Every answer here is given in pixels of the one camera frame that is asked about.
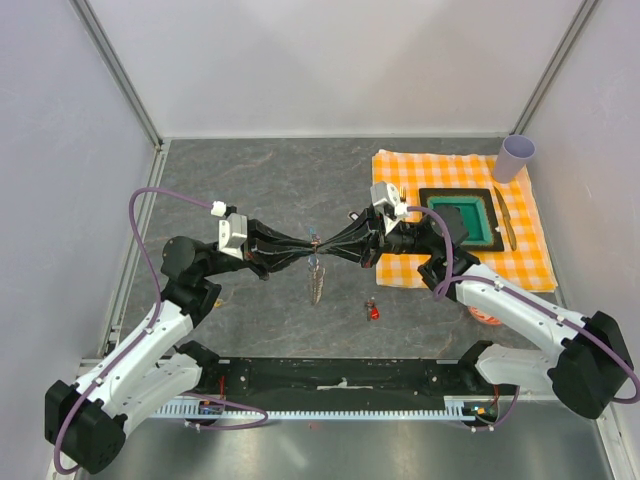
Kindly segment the red key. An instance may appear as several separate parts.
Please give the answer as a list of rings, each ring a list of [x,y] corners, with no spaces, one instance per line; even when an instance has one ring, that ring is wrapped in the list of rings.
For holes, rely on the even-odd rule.
[[[365,312],[367,321],[376,321],[380,318],[380,312],[374,298],[365,302]]]

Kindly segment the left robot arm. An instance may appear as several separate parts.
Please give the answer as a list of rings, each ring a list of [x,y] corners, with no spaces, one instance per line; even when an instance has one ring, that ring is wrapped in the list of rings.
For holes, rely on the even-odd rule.
[[[252,270],[259,278],[315,253],[316,242],[282,234],[236,213],[220,220],[219,237],[204,243],[170,239],[162,252],[167,283],[138,326],[107,357],[73,383],[45,394],[45,438],[57,473],[92,474],[119,454],[127,436],[175,397],[208,393],[219,382],[219,357],[185,342],[211,312],[221,287],[213,275]]]

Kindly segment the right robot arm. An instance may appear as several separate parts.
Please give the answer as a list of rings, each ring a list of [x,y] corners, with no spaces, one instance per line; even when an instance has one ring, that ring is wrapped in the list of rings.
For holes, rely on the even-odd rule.
[[[425,255],[417,271],[434,299],[476,308],[533,344],[531,350],[492,342],[471,348],[457,371],[469,393],[491,384],[550,391],[588,419],[598,418],[610,403],[638,402],[637,394],[619,394],[626,382],[637,385],[639,377],[615,319],[568,310],[507,281],[463,248],[468,232],[456,208],[416,210],[422,218],[412,223],[389,218],[387,208],[369,207],[317,250],[364,268],[384,254]]]

